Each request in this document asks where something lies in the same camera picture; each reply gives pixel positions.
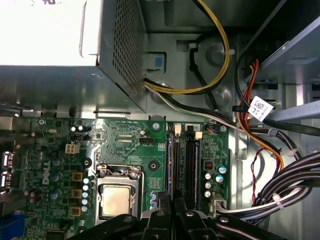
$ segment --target power connector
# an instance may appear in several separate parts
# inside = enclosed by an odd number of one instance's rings
[[[65,145],[65,153],[66,154],[78,154],[80,153],[80,144],[66,144]]]

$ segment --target yellow cable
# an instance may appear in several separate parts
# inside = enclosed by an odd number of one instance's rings
[[[284,160],[282,159],[281,155],[279,153],[277,153],[276,151],[274,151],[271,147],[269,147],[268,145],[264,144],[262,141],[260,141],[258,138],[256,138],[256,136],[254,136],[252,133],[248,132],[245,127],[243,126],[241,119],[240,119],[240,112],[237,113],[237,118],[238,118],[238,122],[242,128],[242,130],[253,140],[255,140],[258,144],[260,144],[261,146],[263,146],[264,148],[268,149],[270,152],[272,152],[274,155],[276,155],[279,158],[279,161],[281,163],[281,169],[284,168],[285,163]]]
[[[228,54],[230,47],[229,47],[229,42],[228,42],[226,32],[225,32],[224,28],[222,27],[222,25],[220,24],[217,17],[215,16],[215,14],[208,7],[208,5],[203,0],[197,0],[197,2],[202,5],[202,7],[206,11],[206,13],[210,16],[211,20],[214,22],[216,28],[218,29],[218,31],[222,37],[223,45],[225,46],[224,51],[226,52],[226,54],[225,54],[225,58],[224,58],[224,63],[222,65],[222,68],[221,68],[219,74],[208,85],[202,86],[202,87],[197,87],[197,88],[190,88],[190,89],[166,88],[166,87],[153,85],[152,83],[149,83],[149,82],[145,82],[144,84],[147,85],[148,87],[150,87],[151,89],[156,90],[158,92],[167,93],[167,94],[191,94],[191,93],[205,90],[205,89],[217,84],[225,75],[225,73],[229,67],[230,58],[231,58],[230,54]]]

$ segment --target white cable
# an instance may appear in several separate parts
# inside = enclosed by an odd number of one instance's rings
[[[280,202],[296,195],[299,191],[301,190],[301,187],[299,188],[295,188],[293,191],[291,191],[288,195],[282,197],[280,199]],[[251,211],[251,210],[259,210],[259,209],[263,209],[265,207],[269,207],[269,206],[272,206],[272,205],[277,205],[276,202],[270,202],[268,204],[264,204],[264,205],[260,205],[260,206],[253,206],[253,207],[248,207],[248,208],[243,208],[243,209],[237,209],[237,210],[227,210],[227,209],[224,209],[223,207],[221,207],[220,205],[217,206],[218,208],[218,211],[221,212],[221,213],[224,213],[224,214],[238,214],[238,213],[243,213],[243,212],[247,212],[247,211]]]
[[[170,102],[168,102],[161,94],[159,94],[157,91],[151,89],[150,87],[148,87],[147,85],[145,85],[145,87],[147,89],[149,89],[149,91],[151,91],[152,93],[156,94],[159,98],[161,98],[169,107],[171,107],[172,109],[178,111],[178,112],[182,112],[182,113],[186,113],[186,114],[189,114],[189,115],[193,115],[193,116],[202,116],[202,117],[206,117],[208,119],[212,119],[216,122],[219,122],[227,127],[230,127],[232,129],[235,129],[235,130],[238,130],[238,131],[242,131],[241,129],[237,128],[236,126],[234,125],[231,125],[225,121],[223,121],[222,119],[218,118],[218,117],[215,117],[215,116],[211,116],[211,115],[208,115],[208,114],[205,114],[205,113],[199,113],[199,112],[193,112],[193,111],[188,111],[188,110],[185,110],[185,109],[182,109],[182,108],[178,108],[176,106],[173,106]]]

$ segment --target cable tie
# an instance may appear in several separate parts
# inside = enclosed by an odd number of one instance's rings
[[[299,148],[295,148],[295,149],[292,149],[292,150],[287,151],[287,152],[286,152],[286,155],[287,155],[288,157],[293,157],[293,156],[296,154],[296,152],[298,152],[298,151],[300,151],[300,149],[299,149]]]
[[[278,134],[278,129],[276,129],[276,128],[270,128],[269,131],[268,131],[267,136],[268,136],[268,137],[276,137],[277,134]]]
[[[224,55],[234,55],[236,53],[236,50],[234,49],[229,49],[228,51],[225,51],[223,54]]]
[[[196,42],[190,42],[188,44],[188,49],[196,49],[198,47]]]
[[[284,206],[281,204],[281,196],[279,194],[273,193],[272,198],[280,210],[285,209]]]
[[[258,198],[259,198],[259,200],[261,200],[261,201],[264,202],[265,204],[267,203],[267,199],[265,199],[265,198],[261,195],[260,192],[257,194],[257,199],[258,199]]]

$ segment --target motherboard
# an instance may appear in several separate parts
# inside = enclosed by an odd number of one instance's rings
[[[64,240],[120,214],[158,209],[183,193],[214,216],[228,200],[228,129],[212,123],[16,118],[1,190],[21,201],[24,239]]]

